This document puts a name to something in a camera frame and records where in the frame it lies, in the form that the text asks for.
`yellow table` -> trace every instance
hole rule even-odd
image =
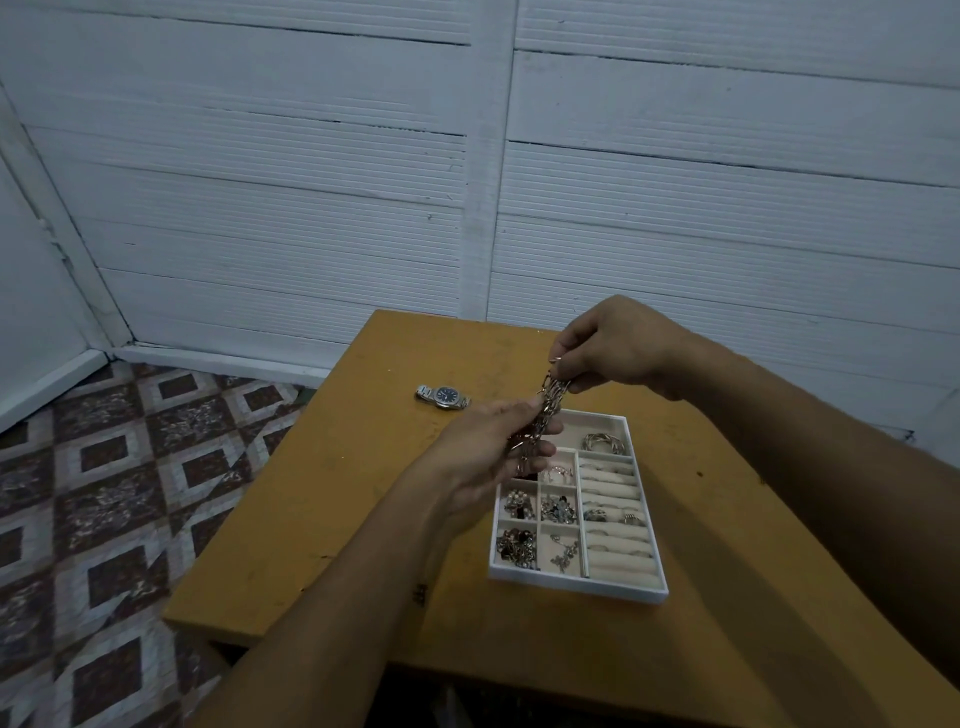
[[[415,402],[417,386],[529,396],[553,336],[377,311],[183,579],[168,622],[255,644],[455,416]],[[960,725],[960,692],[696,410],[618,385],[564,403],[629,418],[669,598],[491,580],[486,518],[453,543],[396,663],[722,725]]]

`tiled floor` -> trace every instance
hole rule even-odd
[[[0,728],[159,728],[213,687],[163,605],[297,389],[114,362],[0,434]]]

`jewelry tray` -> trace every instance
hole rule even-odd
[[[660,604],[669,590],[626,418],[575,410],[562,410],[560,416],[564,431],[543,439],[557,446],[550,467],[567,469],[571,476],[548,469],[537,473],[536,480],[515,478],[497,488],[489,576]],[[582,449],[584,438],[591,433],[615,437],[623,443],[626,454],[610,454],[607,443],[597,444],[595,451]],[[527,494],[533,506],[523,520],[515,518],[507,507],[507,496],[514,490]],[[541,512],[546,497],[565,497],[575,508],[576,522],[546,520]],[[603,510],[608,520],[585,520],[584,513],[595,509]],[[497,537],[514,528],[535,535],[535,569],[516,566],[497,549]],[[551,537],[559,537],[560,542]],[[568,553],[564,547],[574,541],[577,553],[562,570],[552,560],[562,559]]]

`silver chain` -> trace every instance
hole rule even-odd
[[[543,396],[540,413],[533,422],[511,438],[508,452],[519,456],[521,474],[527,473],[530,459],[537,454],[537,443],[546,431],[546,426],[550,424],[550,419],[560,411],[561,401],[569,385],[568,381],[559,381],[548,373],[540,388]]]

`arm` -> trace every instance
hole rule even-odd
[[[960,471],[624,297],[571,323],[550,355],[571,392],[612,379],[700,409],[960,687]]]
[[[363,725],[436,534],[490,511],[497,483],[517,474],[507,439],[539,411],[539,401],[474,405],[448,425],[190,725]]]

